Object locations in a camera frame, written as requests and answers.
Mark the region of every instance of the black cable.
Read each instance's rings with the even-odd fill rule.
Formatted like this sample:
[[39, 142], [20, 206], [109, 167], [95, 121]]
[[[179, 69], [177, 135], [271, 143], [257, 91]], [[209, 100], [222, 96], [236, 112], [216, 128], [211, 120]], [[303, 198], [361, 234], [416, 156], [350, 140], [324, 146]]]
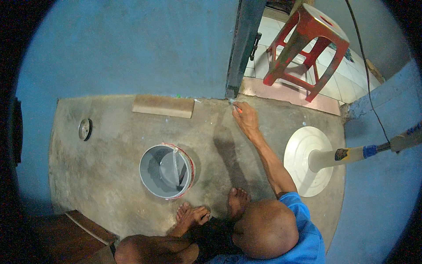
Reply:
[[354, 18], [353, 10], [352, 10], [352, 7], [350, 6], [349, 0], [346, 0], [346, 4], [347, 4], [347, 7], [349, 8], [350, 15], [352, 16], [352, 19], [353, 19], [353, 24], [354, 24], [354, 27], [355, 27], [355, 29], [356, 29], [357, 39], [359, 40], [360, 51], [362, 52], [363, 63], [365, 64], [365, 70], [366, 70], [366, 80], [368, 81], [368, 96], [369, 96], [369, 102], [371, 103], [371, 107], [372, 107], [373, 112], [374, 112], [374, 113], [375, 113], [375, 115], [376, 115], [376, 118], [378, 118], [378, 122], [379, 122], [379, 124], [381, 125], [382, 131], [384, 132], [384, 136], [385, 136], [385, 138], [387, 139], [387, 142], [388, 142], [388, 143], [390, 143], [390, 140], [388, 140], [388, 137], [387, 137], [387, 133], [385, 133], [384, 126], [382, 125], [381, 120], [380, 120], [380, 119], [379, 119], [379, 117], [378, 117], [378, 114], [375, 112], [375, 109], [373, 108], [372, 99], [371, 99], [371, 90], [370, 90], [370, 88], [369, 88], [369, 72], [368, 72], [368, 64], [366, 63], [365, 54], [363, 53], [362, 39], [360, 38], [359, 29], [357, 28], [356, 19]]

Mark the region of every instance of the white tile floor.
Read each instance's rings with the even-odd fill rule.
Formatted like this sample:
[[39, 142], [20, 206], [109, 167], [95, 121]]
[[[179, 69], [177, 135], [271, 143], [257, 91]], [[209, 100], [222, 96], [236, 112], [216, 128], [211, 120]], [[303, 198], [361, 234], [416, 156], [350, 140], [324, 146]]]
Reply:
[[[262, 33], [262, 37], [259, 41], [258, 49], [255, 52], [255, 60], [248, 62], [244, 74], [245, 76], [264, 79], [270, 68], [271, 62], [270, 55], [266, 54], [266, 50], [271, 45], [274, 38], [277, 36], [283, 26], [284, 23], [281, 21], [276, 21], [267, 17], [262, 18], [258, 29], [258, 32]], [[309, 52], [314, 44], [315, 40], [311, 41], [311, 43], [306, 46], [304, 51]], [[277, 56], [280, 54], [282, 49], [282, 46], [277, 47]], [[348, 61], [346, 58], [343, 58], [334, 75], [320, 92], [321, 95], [338, 100], [340, 104], [343, 102], [351, 103], [368, 93], [366, 71], [363, 59], [360, 58], [356, 52], [352, 50], [350, 52], [354, 63]], [[322, 74], [325, 72], [327, 66], [333, 59], [334, 54], [335, 51], [327, 47], [318, 57], [316, 61], [316, 67], [319, 76], [322, 76]], [[290, 74], [310, 84], [315, 84], [313, 67], [311, 67], [309, 71], [304, 70], [303, 66], [301, 66], [303, 61], [303, 56], [297, 56], [288, 66], [288, 69], [291, 72]], [[380, 83], [371, 73], [369, 73], [369, 76], [370, 88], [373, 90], [378, 87]], [[278, 79], [276, 82], [298, 87], [297, 85], [282, 79]]]

